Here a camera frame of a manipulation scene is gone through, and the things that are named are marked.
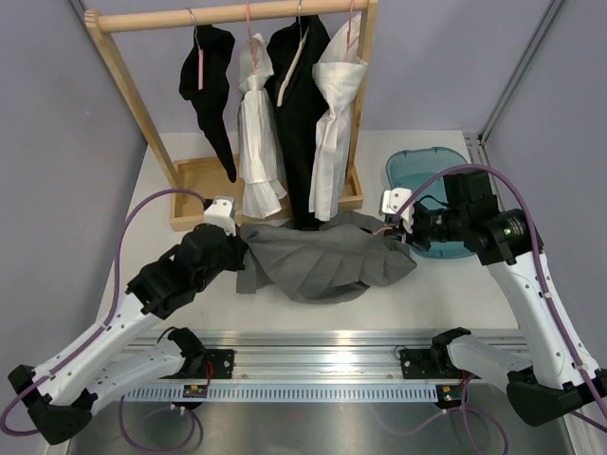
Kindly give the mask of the grey pleated skirt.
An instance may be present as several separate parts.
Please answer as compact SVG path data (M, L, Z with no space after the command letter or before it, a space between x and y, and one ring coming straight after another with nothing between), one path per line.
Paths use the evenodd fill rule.
M243 224L248 246L236 292L253 295L273 284L299 303L341 303L374 286L388 286L417 267L407 245L379 234L377 218L342 211L316 230Z

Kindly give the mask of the pink clip hanger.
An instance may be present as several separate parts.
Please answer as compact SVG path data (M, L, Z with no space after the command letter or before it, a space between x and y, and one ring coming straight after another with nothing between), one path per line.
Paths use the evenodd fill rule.
M191 22L193 25L193 39L197 52L197 90L203 90L204 88L204 49L200 44L198 37L198 25L196 24L196 19L193 14L193 10L191 8L186 8L186 10L190 14Z

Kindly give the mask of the small black skirt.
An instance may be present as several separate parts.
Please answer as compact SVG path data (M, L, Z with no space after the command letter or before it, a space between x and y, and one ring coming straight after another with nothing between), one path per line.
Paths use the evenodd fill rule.
M234 183L237 171L223 116L230 92L227 70L235 39L229 31L212 25L197 28L204 49L204 88L197 90L197 52L193 40L193 48L181 67L178 92L192 104L199 129L211 144L228 180Z

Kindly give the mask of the pink wire hanger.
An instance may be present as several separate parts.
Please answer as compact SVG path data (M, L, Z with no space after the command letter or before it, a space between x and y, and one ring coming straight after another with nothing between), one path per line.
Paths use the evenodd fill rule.
M406 244L408 231L405 229L405 227L403 227L402 224L385 225L375 230L373 235L394 238L401 244Z

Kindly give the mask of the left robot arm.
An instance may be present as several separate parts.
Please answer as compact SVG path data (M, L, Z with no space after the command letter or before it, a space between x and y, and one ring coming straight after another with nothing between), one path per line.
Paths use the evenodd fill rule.
M63 443L82 431L118 394L153 378L198 375L204 348L190 331L179 329L142 359L114 362L124 346L193 302L222 272L243 267L246 244L237 227L203 223L156 261L141 268L117 294L101 321L49 360L19 365L8 376L33 428L49 444Z

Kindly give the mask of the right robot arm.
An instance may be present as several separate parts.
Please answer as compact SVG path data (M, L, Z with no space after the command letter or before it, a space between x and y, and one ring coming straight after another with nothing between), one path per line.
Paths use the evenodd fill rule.
M461 242L474 253L506 297L530 358L505 354L459 328L433 339L432 368L484 379L532 427L590 403L605 410L606 372L585 348L548 278L543 242L521 194L488 166L460 165L438 176L447 195L444 208L426 209L415 194L396 207L405 241L422 249Z

